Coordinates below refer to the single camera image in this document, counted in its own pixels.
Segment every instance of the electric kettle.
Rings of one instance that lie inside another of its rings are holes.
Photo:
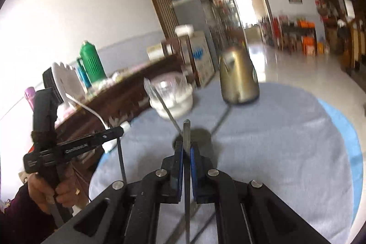
[[[257,73],[245,47],[234,46],[224,50],[219,61],[224,101],[237,105],[259,97]]]

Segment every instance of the sleeve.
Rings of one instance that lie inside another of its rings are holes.
[[[14,243],[39,244],[56,229],[54,218],[45,214],[30,198],[28,183],[19,188],[10,206],[5,209],[1,225]]]

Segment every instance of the blue tablecloth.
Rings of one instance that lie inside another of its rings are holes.
[[[332,244],[344,244],[362,188],[362,155],[354,129],[340,112],[302,89],[262,83],[260,90],[258,101],[233,107],[212,137],[217,168],[239,181],[262,181]],[[185,118],[193,128],[211,131],[225,110],[220,84],[212,82],[195,91],[194,108]],[[158,169],[172,154],[175,136],[173,125],[153,109],[134,120],[121,141],[128,183]],[[94,173],[90,198],[115,180],[121,180],[116,149]],[[191,238],[212,212],[213,206],[201,207],[191,222]],[[183,213],[183,202],[161,206],[157,243],[167,239]],[[216,242],[213,223],[198,243]]]
[[[318,99],[325,111],[328,113],[332,122],[341,133],[351,164],[353,182],[353,221],[355,220],[358,207],[360,206],[362,185],[363,185],[363,159],[360,142],[353,125],[337,109]]]

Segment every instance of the white cable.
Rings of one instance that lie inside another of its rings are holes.
[[[81,102],[79,102],[78,100],[76,100],[75,98],[73,98],[70,94],[67,94],[66,93],[66,97],[69,98],[70,100],[72,100],[74,103],[77,103],[79,106],[83,107],[84,109],[86,109],[90,113],[92,113],[95,116],[97,116],[99,118],[99,120],[103,123],[104,128],[105,129],[109,129],[109,126],[104,122],[103,118],[97,112],[95,112],[93,109],[91,109],[88,106],[82,104]]]

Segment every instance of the pink bottle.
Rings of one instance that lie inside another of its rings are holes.
[[[27,89],[25,89],[25,91],[24,91],[24,97],[28,101],[28,103],[29,103],[32,111],[34,111],[34,102],[33,102],[34,96],[35,96],[35,89],[34,89],[34,87],[28,87]]]

